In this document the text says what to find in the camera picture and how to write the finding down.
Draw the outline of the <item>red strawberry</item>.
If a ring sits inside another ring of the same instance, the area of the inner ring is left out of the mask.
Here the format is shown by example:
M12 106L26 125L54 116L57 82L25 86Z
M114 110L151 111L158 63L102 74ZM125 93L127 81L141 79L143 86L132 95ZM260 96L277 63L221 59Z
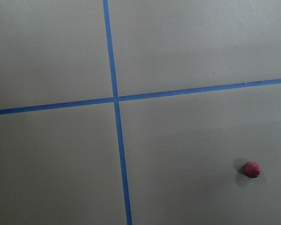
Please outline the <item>red strawberry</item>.
M256 162L247 162L244 165L243 172L249 178L257 178L261 174L261 168Z

